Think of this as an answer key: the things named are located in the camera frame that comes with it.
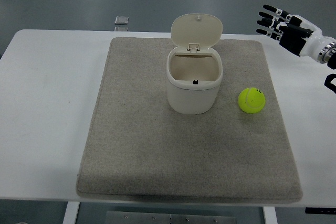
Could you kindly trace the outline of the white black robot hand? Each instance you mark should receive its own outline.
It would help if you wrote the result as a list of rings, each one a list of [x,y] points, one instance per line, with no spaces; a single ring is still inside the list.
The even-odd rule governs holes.
[[[315,24],[299,15],[270,5],[264,5],[268,11],[259,12],[261,19],[257,24],[262,28],[257,32],[279,43],[292,54],[326,63],[325,55],[335,48],[335,39],[324,36],[322,30]]]

